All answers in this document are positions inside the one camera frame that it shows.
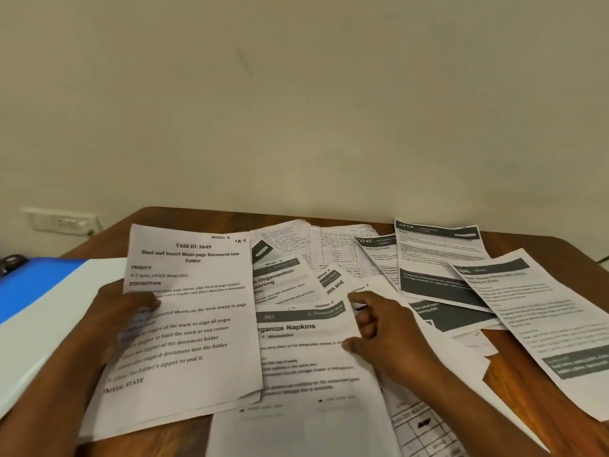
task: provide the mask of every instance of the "black object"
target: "black object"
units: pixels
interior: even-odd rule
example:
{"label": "black object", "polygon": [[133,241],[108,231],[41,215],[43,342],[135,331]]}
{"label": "black object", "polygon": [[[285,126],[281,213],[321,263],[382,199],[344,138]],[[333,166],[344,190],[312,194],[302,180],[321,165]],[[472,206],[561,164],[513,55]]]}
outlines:
{"label": "black object", "polygon": [[26,264],[29,260],[23,255],[9,255],[0,260],[0,277],[6,276]]}

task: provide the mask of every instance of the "hand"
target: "hand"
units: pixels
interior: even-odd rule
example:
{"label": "hand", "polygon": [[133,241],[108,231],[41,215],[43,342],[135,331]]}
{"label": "hand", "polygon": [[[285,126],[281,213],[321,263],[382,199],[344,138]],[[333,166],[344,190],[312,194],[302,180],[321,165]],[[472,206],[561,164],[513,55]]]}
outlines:
{"label": "hand", "polygon": [[152,292],[123,294],[122,284],[120,279],[101,287],[74,329],[77,336],[101,344],[102,365],[109,361],[116,349],[118,334],[126,329],[138,310],[141,307],[155,310],[161,304]]}
{"label": "hand", "polygon": [[356,316],[362,337],[344,340],[342,346],[346,351],[359,354],[379,372],[415,394],[446,371],[410,309],[374,292],[353,292],[348,297],[368,307]]}

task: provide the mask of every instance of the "blue surface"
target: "blue surface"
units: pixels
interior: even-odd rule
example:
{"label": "blue surface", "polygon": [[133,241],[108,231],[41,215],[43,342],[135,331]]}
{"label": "blue surface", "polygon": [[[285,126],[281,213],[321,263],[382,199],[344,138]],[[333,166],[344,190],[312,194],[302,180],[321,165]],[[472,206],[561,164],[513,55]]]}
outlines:
{"label": "blue surface", "polygon": [[0,324],[38,300],[86,260],[33,258],[0,279]]}

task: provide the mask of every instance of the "wood grain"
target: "wood grain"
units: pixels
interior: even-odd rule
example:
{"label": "wood grain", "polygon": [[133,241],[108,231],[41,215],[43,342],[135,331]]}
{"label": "wood grain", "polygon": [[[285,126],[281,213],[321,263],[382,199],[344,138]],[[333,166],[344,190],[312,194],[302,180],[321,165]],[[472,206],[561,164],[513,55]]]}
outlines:
{"label": "wood grain", "polygon": [[[295,217],[258,215],[185,208],[146,207],[74,248],[69,258],[114,258],[127,255],[131,224],[209,233],[248,231]],[[318,226],[354,221],[303,218]],[[393,225],[372,223],[379,234]],[[609,312],[609,273],[586,255],[558,238],[483,232],[491,256],[524,248],[563,284]],[[484,330],[499,350],[491,357],[487,384],[511,407],[552,451],[564,457],[609,457],[609,427],[576,407],[552,383],[507,331]],[[204,456],[211,417],[149,428],[80,446],[79,456]]]}

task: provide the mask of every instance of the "person's left hand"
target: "person's left hand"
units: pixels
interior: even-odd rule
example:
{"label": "person's left hand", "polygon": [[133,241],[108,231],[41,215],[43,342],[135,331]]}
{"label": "person's left hand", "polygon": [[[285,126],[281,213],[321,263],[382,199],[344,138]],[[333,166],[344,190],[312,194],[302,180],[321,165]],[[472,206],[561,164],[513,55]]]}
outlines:
{"label": "person's left hand", "polygon": [[161,304],[152,292],[122,293],[123,279],[106,284],[97,291],[91,306],[74,332],[87,341],[101,344],[102,364],[116,349],[117,337],[141,307],[155,310]]}

